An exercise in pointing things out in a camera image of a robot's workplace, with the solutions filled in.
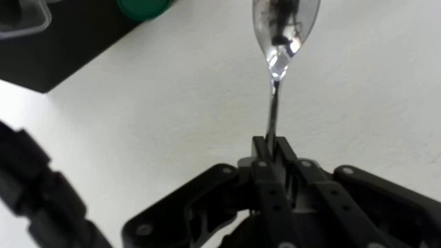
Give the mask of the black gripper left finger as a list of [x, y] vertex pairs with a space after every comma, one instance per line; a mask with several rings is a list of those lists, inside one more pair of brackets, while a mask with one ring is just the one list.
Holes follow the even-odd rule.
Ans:
[[291, 202], [268, 140], [253, 139], [253, 154], [236, 166], [215, 164], [123, 227], [124, 248], [202, 248], [242, 210], [251, 215], [219, 248], [279, 248], [293, 243]]

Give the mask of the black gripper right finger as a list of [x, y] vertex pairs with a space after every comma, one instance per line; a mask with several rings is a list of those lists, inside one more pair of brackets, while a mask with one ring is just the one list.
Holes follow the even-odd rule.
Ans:
[[441, 202], [355, 165], [326, 170], [287, 139], [276, 151], [294, 213], [326, 248], [441, 248]]

